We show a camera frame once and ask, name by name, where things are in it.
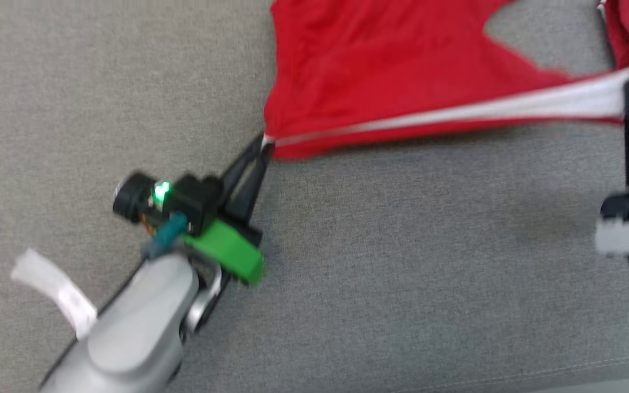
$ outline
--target green block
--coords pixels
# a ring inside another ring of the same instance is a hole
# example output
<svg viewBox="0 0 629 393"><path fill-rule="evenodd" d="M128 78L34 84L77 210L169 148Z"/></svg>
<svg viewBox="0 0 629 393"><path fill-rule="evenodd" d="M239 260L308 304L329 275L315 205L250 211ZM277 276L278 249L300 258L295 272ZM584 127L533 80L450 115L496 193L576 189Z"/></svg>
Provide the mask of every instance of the green block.
<svg viewBox="0 0 629 393"><path fill-rule="evenodd" d="M220 264L233 276L249 285L258 284L264 275L264 256L233 227L215 219L199 237L183 236L185 244Z"/></svg>

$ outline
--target green light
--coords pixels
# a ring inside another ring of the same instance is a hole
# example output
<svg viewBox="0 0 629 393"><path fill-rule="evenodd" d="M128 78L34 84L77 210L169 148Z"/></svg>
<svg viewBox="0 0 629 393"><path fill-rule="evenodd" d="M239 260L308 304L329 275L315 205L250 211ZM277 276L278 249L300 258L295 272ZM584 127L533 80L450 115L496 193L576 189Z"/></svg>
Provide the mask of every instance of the green light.
<svg viewBox="0 0 629 393"><path fill-rule="evenodd" d="M155 187L155 199L159 202L164 202L164 197L167 196L169 191L169 183L162 182L159 186Z"/></svg>

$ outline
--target gray couch cushion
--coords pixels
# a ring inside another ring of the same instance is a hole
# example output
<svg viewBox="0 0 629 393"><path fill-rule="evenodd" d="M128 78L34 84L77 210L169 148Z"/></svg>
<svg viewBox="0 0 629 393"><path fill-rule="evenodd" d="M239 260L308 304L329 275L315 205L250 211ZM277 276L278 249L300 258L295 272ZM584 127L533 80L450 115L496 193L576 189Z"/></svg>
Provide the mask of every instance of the gray couch cushion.
<svg viewBox="0 0 629 393"><path fill-rule="evenodd" d="M609 68L592 0L524 0L490 30L541 64ZM135 168L219 171L262 128L269 0L0 5L0 391L72 337L9 282L33 246L103 303L145 235L110 213ZM265 280L233 285L169 391L528 391L629 377L629 271L594 219L622 132L540 124L275 162Z"/></svg>

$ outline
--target white tape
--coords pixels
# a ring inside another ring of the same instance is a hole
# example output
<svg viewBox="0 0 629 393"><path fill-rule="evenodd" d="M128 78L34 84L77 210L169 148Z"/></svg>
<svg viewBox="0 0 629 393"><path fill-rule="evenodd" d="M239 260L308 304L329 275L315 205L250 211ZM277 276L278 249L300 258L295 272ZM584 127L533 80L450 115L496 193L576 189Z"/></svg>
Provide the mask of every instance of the white tape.
<svg viewBox="0 0 629 393"><path fill-rule="evenodd" d="M57 304L67 321L84 338L97 320L97 309L62 269L34 249L27 249L16 258L11 279L25 284Z"/></svg>

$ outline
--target white tag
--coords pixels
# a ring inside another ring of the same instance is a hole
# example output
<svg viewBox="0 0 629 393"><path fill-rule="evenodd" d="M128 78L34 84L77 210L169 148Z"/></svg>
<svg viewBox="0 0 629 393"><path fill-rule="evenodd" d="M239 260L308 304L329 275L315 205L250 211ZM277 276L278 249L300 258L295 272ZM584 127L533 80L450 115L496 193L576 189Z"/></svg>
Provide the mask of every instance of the white tag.
<svg viewBox="0 0 629 393"><path fill-rule="evenodd" d="M11 279L39 291L57 304L67 321L84 338L97 320L97 309L62 269L34 249L16 258Z"/></svg>

